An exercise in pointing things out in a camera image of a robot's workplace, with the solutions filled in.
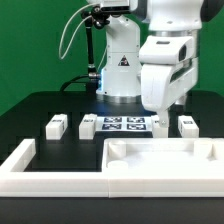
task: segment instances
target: robot logo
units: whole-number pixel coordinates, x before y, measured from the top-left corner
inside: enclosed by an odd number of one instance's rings
[[[118,66],[130,66],[128,63],[128,60],[126,58],[126,56],[124,55],[123,58],[121,59],[120,63],[118,64]]]

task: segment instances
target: black cable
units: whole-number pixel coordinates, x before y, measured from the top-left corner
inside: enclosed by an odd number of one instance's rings
[[[77,77],[75,77],[74,79],[68,81],[68,82],[65,82],[61,88],[60,88],[60,92],[64,92],[64,90],[69,86],[71,85],[72,83],[77,83],[77,80],[79,79],[84,79],[84,78],[88,78],[89,76],[88,75],[79,75]]]

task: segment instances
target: small white block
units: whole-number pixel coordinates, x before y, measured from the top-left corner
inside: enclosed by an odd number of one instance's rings
[[[91,140],[96,131],[97,115],[86,114],[79,125],[79,139]]]
[[[67,115],[55,115],[46,126],[46,138],[48,140],[60,140],[67,127]]]
[[[113,159],[123,159],[126,156],[126,142],[121,140],[110,141],[108,154]]]
[[[215,159],[224,161],[224,139],[213,140],[213,155]]]
[[[212,141],[207,139],[198,139],[194,141],[194,156],[202,159],[211,157]]]
[[[178,129],[183,138],[199,137],[199,128],[191,116],[179,116]]]
[[[153,138],[168,138],[168,128],[160,127],[159,116],[151,116]]]

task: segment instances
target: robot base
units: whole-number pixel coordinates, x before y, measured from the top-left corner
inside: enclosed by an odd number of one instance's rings
[[[109,96],[104,94],[96,94],[97,100],[111,103],[141,103],[141,95],[139,96]]]

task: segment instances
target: white box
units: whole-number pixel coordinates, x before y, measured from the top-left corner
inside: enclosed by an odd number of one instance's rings
[[[97,115],[86,114],[79,125],[79,139],[91,140],[96,131]]]
[[[199,137],[199,128],[191,116],[179,116],[178,129],[183,138]]]
[[[168,138],[168,128],[160,127],[159,116],[151,116],[152,119],[152,136],[153,138]]]
[[[46,138],[48,140],[60,140],[67,127],[67,115],[54,115],[54,117],[46,126]]]

